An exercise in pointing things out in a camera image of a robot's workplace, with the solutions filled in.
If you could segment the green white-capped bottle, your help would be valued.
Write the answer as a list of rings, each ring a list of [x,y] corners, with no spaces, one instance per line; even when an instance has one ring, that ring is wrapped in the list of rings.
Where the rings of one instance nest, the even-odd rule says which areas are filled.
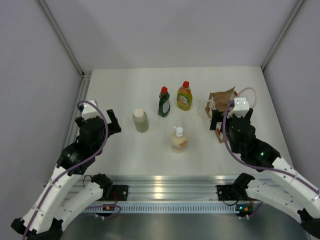
[[[139,133],[145,133],[149,130],[149,121],[146,112],[137,108],[132,115],[132,119],[135,125],[136,130]]]

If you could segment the clear red-capped bottle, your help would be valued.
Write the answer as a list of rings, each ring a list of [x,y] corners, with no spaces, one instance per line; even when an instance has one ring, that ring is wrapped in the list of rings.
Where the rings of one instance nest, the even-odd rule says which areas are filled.
[[[183,111],[189,111],[193,102],[193,95],[190,88],[190,83],[184,81],[176,94],[177,107]]]

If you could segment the cream pump lotion bottle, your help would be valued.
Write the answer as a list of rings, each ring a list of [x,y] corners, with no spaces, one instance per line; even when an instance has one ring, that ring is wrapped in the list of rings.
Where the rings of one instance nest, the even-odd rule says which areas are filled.
[[[182,127],[173,127],[175,132],[171,135],[171,148],[178,153],[183,152],[188,145],[188,136]]]

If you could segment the green dish soap bottle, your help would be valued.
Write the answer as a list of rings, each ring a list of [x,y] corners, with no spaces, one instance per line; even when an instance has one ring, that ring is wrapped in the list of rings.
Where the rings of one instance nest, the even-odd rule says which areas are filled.
[[[163,86],[159,93],[159,103],[158,103],[158,115],[161,117],[166,117],[171,109],[170,104],[170,94],[168,92],[168,88]]]

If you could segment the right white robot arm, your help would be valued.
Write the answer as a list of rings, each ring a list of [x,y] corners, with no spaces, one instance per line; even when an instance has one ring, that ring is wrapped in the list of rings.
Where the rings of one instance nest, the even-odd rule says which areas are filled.
[[[242,165],[268,177],[277,190],[256,177],[241,173],[232,184],[239,199],[260,200],[290,216],[311,236],[320,237],[320,189],[295,170],[270,144],[256,137],[251,124],[253,109],[245,115],[212,111],[210,129],[221,124],[221,133],[230,155]]]

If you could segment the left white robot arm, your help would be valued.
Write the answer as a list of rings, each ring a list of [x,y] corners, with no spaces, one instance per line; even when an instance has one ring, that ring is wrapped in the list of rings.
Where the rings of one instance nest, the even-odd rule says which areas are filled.
[[[58,240],[85,208],[112,196],[113,181],[98,173],[76,196],[64,202],[73,185],[102,153],[106,140],[122,130],[114,111],[108,109],[106,113],[110,123],[99,111],[95,111],[93,117],[83,112],[76,118],[79,127],[76,140],[62,150],[48,183],[32,208],[11,224],[24,240]]]

